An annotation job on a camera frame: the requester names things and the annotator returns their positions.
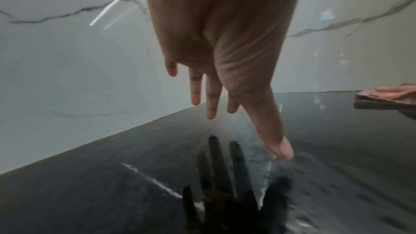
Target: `wet surface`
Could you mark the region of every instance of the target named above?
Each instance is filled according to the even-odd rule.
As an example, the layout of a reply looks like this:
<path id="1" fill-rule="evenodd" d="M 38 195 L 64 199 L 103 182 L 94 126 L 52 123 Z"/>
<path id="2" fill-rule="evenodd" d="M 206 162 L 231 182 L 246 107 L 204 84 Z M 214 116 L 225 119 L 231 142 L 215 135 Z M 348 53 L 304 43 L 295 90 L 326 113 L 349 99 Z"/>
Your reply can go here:
<path id="1" fill-rule="evenodd" d="M 194 107 L 0 175 L 0 233 L 204 233 L 189 219 L 207 224 L 208 172 L 232 208 L 253 191 L 257 206 L 227 221 L 247 231 L 415 233 L 412 112 L 354 109 L 353 92 L 275 96 L 292 161 L 273 159 L 222 100 L 213 121 Z"/>

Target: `marble countertop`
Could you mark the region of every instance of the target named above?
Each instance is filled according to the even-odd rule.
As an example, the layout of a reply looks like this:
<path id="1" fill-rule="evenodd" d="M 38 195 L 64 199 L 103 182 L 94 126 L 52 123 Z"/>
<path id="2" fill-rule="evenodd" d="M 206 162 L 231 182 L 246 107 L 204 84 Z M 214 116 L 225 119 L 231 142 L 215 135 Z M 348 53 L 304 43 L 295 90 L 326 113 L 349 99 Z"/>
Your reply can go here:
<path id="1" fill-rule="evenodd" d="M 241 157 L 228 145 L 240 144 L 259 207 L 271 202 L 269 186 L 290 179 L 272 219 L 286 233 L 414 233 L 416 121 L 354 109 L 354 94 L 275 95 L 291 161 L 273 159 L 244 110 L 226 114 L 221 100 L 213 121 L 193 107 L 13 170 L 0 176 L 0 233 L 184 233 L 184 187 L 203 218 L 198 156 L 211 156 L 215 172 L 210 136 L 224 160 L 219 174 L 237 193 Z"/>

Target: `white wall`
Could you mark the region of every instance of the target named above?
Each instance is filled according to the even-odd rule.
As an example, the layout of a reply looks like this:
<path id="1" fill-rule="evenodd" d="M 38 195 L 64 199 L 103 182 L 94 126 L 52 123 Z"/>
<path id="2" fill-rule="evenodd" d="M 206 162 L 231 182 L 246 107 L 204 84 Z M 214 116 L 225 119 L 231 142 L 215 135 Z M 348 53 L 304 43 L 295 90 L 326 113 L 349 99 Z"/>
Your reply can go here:
<path id="1" fill-rule="evenodd" d="M 111 1 L 0 0 L 0 173 L 191 106 L 187 70 L 165 73 L 146 0 L 120 1 L 89 26 Z M 400 1 L 300 0 L 289 35 Z M 410 1 L 371 23 L 287 38 L 274 91 L 415 81 L 415 14 Z"/>

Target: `black countertop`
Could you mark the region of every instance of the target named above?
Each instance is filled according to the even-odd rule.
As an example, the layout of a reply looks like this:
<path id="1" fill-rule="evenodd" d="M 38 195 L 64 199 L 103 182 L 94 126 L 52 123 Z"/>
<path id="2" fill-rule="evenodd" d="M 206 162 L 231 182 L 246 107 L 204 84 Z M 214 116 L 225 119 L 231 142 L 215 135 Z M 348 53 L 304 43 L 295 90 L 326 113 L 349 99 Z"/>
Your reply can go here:
<path id="1" fill-rule="evenodd" d="M 354 109 L 354 92 L 275 98 L 294 160 L 273 159 L 222 99 L 212 121 L 201 105 L 0 175 L 0 233 L 184 233 L 184 187 L 203 218 L 197 160 L 213 158 L 210 136 L 229 175 L 228 145 L 241 145 L 260 206 L 268 185 L 290 179 L 286 215 L 274 219 L 286 233 L 415 233 L 412 113 Z"/>

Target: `folded cloth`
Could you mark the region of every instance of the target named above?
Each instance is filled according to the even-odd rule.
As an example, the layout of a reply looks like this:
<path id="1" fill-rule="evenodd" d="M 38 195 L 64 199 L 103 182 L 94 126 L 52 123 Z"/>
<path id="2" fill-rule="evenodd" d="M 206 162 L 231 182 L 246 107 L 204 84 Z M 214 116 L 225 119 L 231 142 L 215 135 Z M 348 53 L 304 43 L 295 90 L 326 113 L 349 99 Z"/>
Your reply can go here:
<path id="1" fill-rule="evenodd" d="M 401 108 L 416 109 L 416 84 L 403 83 L 398 87 L 381 87 L 362 91 L 355 95 L 354 106 L 356 108 L 401 106 Z"/>

